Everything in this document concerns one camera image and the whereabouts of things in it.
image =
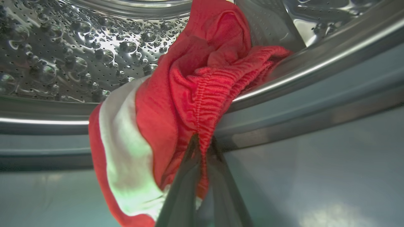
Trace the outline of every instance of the red cloth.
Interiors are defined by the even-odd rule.
[[[107,181],[106,172],[106,158],[104,152],[104,146],[100,136],[99,126],[99,112],[101,104],[98,105],[90,116],[90,124],[88,125],[88,135],[90,137],[91,155],[94,163],[94,171],[97,175],[98,183],[100,184],[101,191],[105,197],[108,208],[111,211],[114,218],[124,227],[152,227],[154,226],[154,220],[148,215],[141,214],[136,216],[127,216],[122,213],[119,208],[111,189]]]
[[[199,133],[205,154],[231,101],[288,55],[280,46],[251,48],[248,22],[236,5],[193,1],[184,31],[136,93],[136,122],[153,149],[161,189],[172,183],[191,136]],[[203,198],[207,188],[202,168],[197,195]]]

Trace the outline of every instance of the red and white garment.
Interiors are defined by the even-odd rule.
[[[94,170],[120,225],[154,226],[194,133],[202,153],[196,194],[204,198],[204,155],[221,116],[290,55],[280,46],[252,48],[249,31],[236,5],[193,0],[187,26],[153,75],[113,91],[91,114]]]

